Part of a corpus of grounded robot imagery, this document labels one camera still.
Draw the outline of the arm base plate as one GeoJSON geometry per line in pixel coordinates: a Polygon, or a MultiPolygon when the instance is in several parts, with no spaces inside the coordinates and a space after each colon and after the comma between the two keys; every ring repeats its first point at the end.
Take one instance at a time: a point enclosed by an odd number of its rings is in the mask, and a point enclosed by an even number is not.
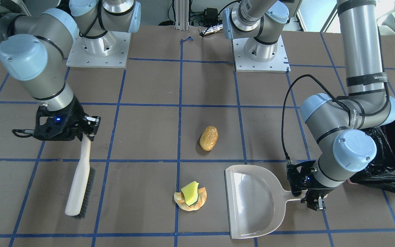
{"type": "Polygon", "coordinates": [[[282,36],[271,45],[261,44],[252,37],[234,39],[232,51],[237,72],[291,71],[282,36]]]}
{"type": "Polygon", "coordinates": [[[77,37],[66,65],[78,68],[122,68],[127,65],[131,34],[111,32],[98,39],[77,37]]]}

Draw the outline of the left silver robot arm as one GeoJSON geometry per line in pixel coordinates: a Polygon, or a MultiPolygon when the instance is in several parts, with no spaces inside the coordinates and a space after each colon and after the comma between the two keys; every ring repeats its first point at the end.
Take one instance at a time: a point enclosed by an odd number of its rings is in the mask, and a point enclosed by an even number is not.
{"type": "Polygon", "coordinates": [[[395,99],[387,89],[375,18],[375,0],[339,0],[337,14],[342,34],[347,96],[314,94],[300,106],[301,116],[322,154],[316,161],[287,163],[292,194],[315,211],[325,210],[323,199],[377,154],[365,128],[395,120],[395,99]]]}

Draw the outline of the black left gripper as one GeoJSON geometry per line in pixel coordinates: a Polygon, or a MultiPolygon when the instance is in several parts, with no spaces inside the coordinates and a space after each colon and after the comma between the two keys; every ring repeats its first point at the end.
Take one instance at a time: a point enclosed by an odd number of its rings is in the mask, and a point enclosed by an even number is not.
{"type": "Polygon", "coordinates": [[[296,164],[292,160],[286,160],[287,180],[294,196],[299,196],[306,190],[304,199],[307,208],[324,211],[326,210],[324,198],[328,194],[328,188],[314,178],[315,171],[319,171],[318,168],[313,167],[315,162],[304,161],[296,164]]]}

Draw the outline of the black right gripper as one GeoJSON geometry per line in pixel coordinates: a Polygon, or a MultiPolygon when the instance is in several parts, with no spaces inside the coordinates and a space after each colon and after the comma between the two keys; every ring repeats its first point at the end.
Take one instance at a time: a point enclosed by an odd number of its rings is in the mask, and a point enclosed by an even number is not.
{"type": "Polygon", "coordinates": [[[41,141],[72,141],[75,137],[81,140],[83,133],[90,141],[94,141],[100,122],[100,116],[86,115],[74,97],[69,105],[57,111],[40,106],[36,113],[33,137],[41,141]]]}

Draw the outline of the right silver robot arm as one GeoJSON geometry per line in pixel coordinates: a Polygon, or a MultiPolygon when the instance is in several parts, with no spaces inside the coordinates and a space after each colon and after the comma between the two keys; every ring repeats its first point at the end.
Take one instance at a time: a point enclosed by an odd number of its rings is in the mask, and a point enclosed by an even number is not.
{"type": "Polygon", "coordinates": [[[136,33],[140,24],[136,0],[68,0],[36,17],[0,0],[0,61],[40,104],[35,128],[12,133],[41,141],[93,141],[101,118],[85,113],[59,72],[61,62],[77,38],[105,41],[106,55],[116,43],[112,31],[136,33]]]}

